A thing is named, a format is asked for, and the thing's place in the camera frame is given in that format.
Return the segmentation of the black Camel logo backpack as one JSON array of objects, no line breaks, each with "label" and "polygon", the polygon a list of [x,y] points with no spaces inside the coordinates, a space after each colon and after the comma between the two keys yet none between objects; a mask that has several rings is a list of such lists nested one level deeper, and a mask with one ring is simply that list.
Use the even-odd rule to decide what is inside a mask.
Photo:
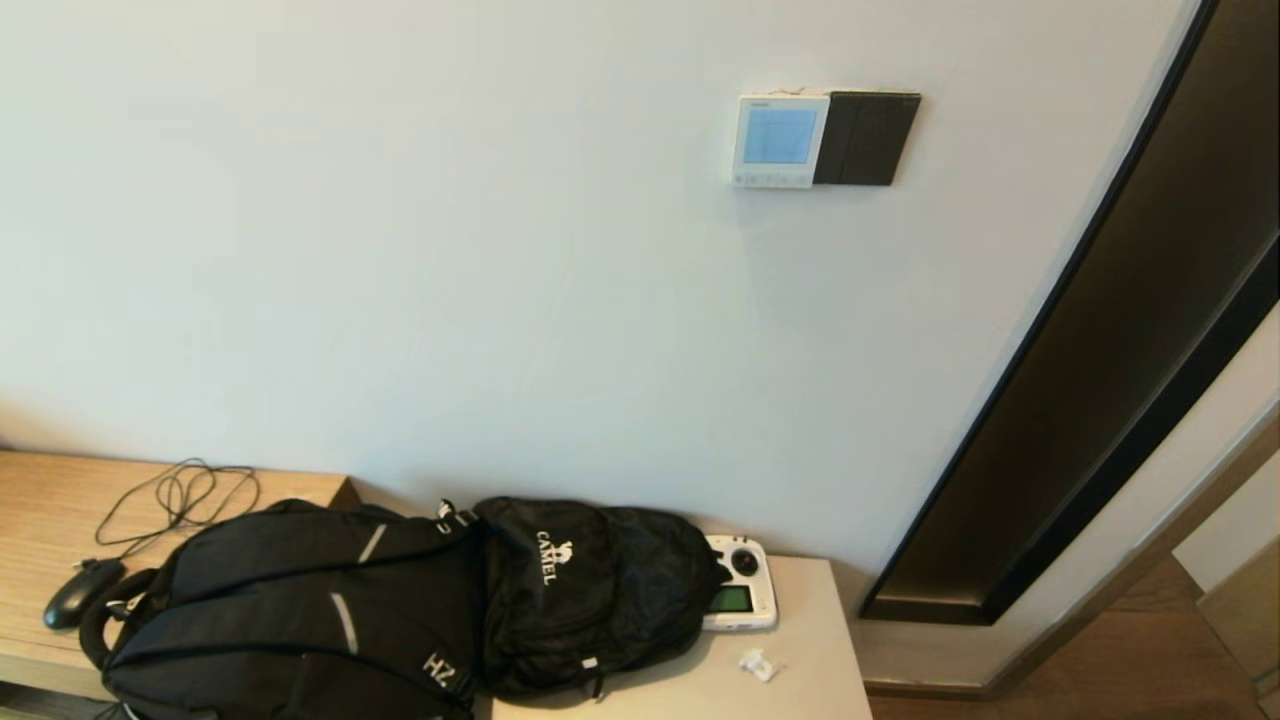
[{"label": "black Camel logo backpack", "polygon": [[481,679],[503,701],[588,688],[678,657],[731,575],[703,532],[654,509],[493,497]]}]

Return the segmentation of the large black backpack grey stripes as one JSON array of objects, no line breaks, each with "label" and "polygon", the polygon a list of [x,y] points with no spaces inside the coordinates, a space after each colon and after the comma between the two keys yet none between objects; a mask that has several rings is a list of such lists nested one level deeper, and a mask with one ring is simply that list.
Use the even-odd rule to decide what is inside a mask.
[{"label": "large black backpack grey stripes", "polygon": [[483,525],[300,498],[192,536],[86,610],[127,720],[474,720]]}]

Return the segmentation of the black wall switch panel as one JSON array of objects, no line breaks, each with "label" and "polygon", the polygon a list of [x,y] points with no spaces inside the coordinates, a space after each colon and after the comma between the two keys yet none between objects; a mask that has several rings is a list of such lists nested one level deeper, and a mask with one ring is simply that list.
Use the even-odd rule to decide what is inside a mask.
[{"label": "black wall switch panel", "polygon": [[813,183],[891,186],[923,96],[837,90],[828,97]]}]

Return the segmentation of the light brown wooden board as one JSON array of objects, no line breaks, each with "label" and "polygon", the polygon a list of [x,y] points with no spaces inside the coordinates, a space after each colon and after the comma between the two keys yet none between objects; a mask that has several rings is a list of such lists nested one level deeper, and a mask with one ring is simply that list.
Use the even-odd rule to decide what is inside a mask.
[{"label": "light brown wooden board", "polygon": [[1249,678],[1263,714],[1280,720],[1280,565],[1258,557],[1206,593],[1198,607]]}]

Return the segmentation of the black computer mouse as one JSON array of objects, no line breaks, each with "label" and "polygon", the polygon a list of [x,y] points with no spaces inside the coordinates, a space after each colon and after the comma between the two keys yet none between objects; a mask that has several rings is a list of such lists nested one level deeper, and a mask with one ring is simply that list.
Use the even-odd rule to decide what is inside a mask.
[{"label": "black computer mouse", "polygon": [[120,559],[84,559],[74,569],[44,610],[42,621],[50,630],[77,628],[88,607],[125,577]]}]

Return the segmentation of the light wooden desk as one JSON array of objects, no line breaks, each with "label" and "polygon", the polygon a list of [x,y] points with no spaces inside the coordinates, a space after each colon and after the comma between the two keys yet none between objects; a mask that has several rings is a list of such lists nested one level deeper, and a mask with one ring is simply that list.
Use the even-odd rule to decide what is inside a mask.
[{"label": "light wooden desk", "polygon": [[42,621],[81,560],[156,568],[205,527],[284,498],[360,502],[342,474],[0,451],[0,720],[123,720],[77,630]]}]

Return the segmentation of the white wall thermostat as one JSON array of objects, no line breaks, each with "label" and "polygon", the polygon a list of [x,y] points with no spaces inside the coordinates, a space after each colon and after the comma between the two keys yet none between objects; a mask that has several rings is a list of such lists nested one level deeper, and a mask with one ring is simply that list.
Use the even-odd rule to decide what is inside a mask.
[{"label": "white wall thermostat", "polygon": [[749,190],[810,188],[829,105],[828,94],[741,96],[731,184]]}]

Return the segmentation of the beige drawer cabinet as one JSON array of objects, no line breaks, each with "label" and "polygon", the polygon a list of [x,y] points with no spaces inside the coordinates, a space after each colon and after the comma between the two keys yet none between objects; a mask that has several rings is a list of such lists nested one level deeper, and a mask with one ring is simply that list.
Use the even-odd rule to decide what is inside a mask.
[{"label": "beige drawer cabinet", "polygon": [[[517,703],[481,698],[476,720],[872,720],[831,565],[765,551],[780,610],[755,632],[704,632],[677,659],[611,676],[602,697],[568,691]],[[762,648],[771,683],[739,669]]]}]

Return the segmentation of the white remote controller with screen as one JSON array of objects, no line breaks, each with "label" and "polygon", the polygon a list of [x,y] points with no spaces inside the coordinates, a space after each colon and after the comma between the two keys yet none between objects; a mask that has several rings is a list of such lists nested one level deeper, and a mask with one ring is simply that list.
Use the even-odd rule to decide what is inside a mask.
[{"label": "white remote controller with screen", "polygon": [[780,620],[774,583],[764,547],[746,536],[705,536],[719,564],[719,588],[701,629],[705,632],[769,630]]}]

